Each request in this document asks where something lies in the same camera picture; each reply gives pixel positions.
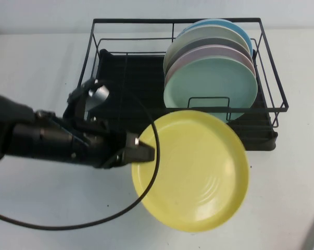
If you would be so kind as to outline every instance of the yellow plate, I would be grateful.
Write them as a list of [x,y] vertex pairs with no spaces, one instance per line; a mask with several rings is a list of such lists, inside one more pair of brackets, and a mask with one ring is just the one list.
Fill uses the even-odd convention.
[[[143,205],[159,221],[181,231],[205,231],[227,221],[248,187],[248,160],[240,139],[224,122],[198,111],[173,112],[155,124],[160,166]],[[152,126],[140,140],[156,147]],[[155,161],[132,165],[138,195],[154,168]]]

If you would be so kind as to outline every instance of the white tabletop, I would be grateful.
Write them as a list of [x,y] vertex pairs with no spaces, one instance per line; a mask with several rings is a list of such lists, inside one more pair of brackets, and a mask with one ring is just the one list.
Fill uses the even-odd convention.
[[[314,30],[268,30],[267,37],[290,108],[279,116],[276,149],[248,152],[248,194],[228,222],[208,232],[179,232],[139,204],[114,221],[67,232],[0,221],[0,249],[312,249]],[[0,35],[0,94],[61,115],[77,85],[88,39],[88,34]],[[9,156],[0,162],[0,213],[22,221],[88,222],[135,198],[129,166],[97,170]]]

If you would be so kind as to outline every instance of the black cable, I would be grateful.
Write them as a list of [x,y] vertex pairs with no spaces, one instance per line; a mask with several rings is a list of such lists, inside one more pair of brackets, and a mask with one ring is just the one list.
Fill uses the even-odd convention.
[[146,196],[146,194],[150,191],[153,183],[156,180],[157,177],[157,173],[158,173],[158,169],[159,169],[159,162],[160,162],[160,145],[159,145],[159,137],[158,137],[158,132],[157,132],[157,128],[156,125],[154,123],[154,120],[152,118],[152,116],[150,115],[150,113],[148,112],[148,110],[145,108],[145,106],[141,103],[141,101],[132,93],[128,92],[127,93],[131,94],[131,96],[138,102],[138,104],[143,108],[144,112],[146,113],[146,115],[148,116],[151,125],[152,125],[152,129],[153,129],[153,133],[155,134],[155,139],[156,139],[156,151],[157,151],[157,156],[156,156],[156,167],[155,167],[155,171],[152,175],[152,178],[150,180],[150,183],[148,184],[148,186],[146,187],[145,191],[142,193],[142,195],[135,200],[131,205],[129,205],[128,207],[126,207],[125,209],[123,209],[122,211],[119,211],[118,213],[108,216],[104,219],[101,220],[96,220],[96,221],[92,221],[92,222],[88,222],[88,223],[84,223],[84,224],[77,224],[77,225],[71,225],[71,226],[41,226],[41,225],[36,225],[36,224],[30,224],[30,223],[25,223],[19,220],[15,220],[15,219],[11,219],[8,218],[6,216],[0,215],[0,220],[2,221],[6,221],[8,223],[11,224],[15,224],[21,227],[25,227],[25,228],[32,228],[32,229],[38,229],[38,230],[46,230],[46,231],[65,231],[65,230],[74,230],[74,229],[80,229],[80,228],[88,228],[88,227],[92,227],[92,226],[96,226],[102,223],[105,223],[107,221],[116,219],[118,217],[120,217],[121,215],[124,215],[125,213],[129,212],[131,209],[133,209],[139,202],[142,201],[142,199]]

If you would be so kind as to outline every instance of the white wall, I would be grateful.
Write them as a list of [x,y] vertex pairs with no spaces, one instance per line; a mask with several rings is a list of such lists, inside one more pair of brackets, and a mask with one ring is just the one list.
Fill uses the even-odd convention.
[[0,34],[88,33],[93,18],[211,17],[314,27],[314,0],[0,0]]

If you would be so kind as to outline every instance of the black drip tray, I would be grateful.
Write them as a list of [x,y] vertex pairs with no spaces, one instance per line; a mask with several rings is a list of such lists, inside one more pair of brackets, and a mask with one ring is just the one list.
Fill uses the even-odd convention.
[[[154,119],[167,114],[163,98],[163,59],[164,56],[158,55],[112,55],[105,49],[101,50],[97,78],[112,82],[107,85],[110,96],[101,106],[91,110],[89,117],[107,119],[114,129],[141,134],[150,124],[149,120],[126,90],[141,100]],[[252,108],[266,108],[259,78],[257,82],[258,94]],[[248,151],[270,151],[275,148],[278,134],[274,132],[267,113],[247,113],[228,125]]]

